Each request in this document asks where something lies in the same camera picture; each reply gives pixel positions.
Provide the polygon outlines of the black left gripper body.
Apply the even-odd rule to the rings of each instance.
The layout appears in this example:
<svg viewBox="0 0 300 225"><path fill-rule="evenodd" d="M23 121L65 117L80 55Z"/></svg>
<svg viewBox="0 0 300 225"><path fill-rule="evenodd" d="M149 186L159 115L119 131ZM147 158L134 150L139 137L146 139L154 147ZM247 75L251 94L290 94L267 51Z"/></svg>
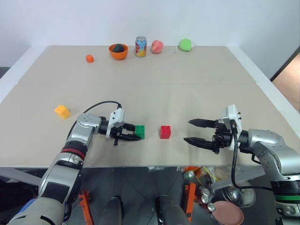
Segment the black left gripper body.
<svg viewBox="0 0 300 225"><path fill-rule="evenodd" d="M127 135L122 133L123 126L125 126L125 122L117 123L113 125L110 131L110 137L114 139L114 146L118 145L119 140L127 141Z"/></svg>

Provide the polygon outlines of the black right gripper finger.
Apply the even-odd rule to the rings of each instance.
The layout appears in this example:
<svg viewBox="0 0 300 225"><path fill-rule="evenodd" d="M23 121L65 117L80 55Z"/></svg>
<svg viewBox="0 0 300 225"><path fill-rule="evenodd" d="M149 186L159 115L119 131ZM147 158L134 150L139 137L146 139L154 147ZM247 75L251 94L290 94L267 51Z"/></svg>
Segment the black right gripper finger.
<svg viewBox="0 0 300 225"><path fill-rule="evenodd" d="M198 148L203 148L207 150L214 150L214 143L210 141L206 141L205 139L198 138L198 137L186 137L183 138L184 141L187 143L196 146Z"/></svg>
<svg viewBox="0 0 300 225"><path fill-rule="evenodd" d="M189 123L201 128L215 128L216 126L215 120L192 119L189 121Z"/></svg>

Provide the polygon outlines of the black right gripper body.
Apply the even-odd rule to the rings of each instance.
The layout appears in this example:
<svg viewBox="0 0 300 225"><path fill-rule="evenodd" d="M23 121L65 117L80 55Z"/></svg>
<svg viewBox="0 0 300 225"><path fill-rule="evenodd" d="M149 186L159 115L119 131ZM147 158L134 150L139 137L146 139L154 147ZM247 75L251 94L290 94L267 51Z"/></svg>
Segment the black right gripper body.
<svg viewBox="0 0 300 225"><path fill-rule="evenodd" d="M227 128L221 120L215 120L215 134L212 137L213 152L220 153L220 149L233 151L233 134L231 129Z"/></svg>

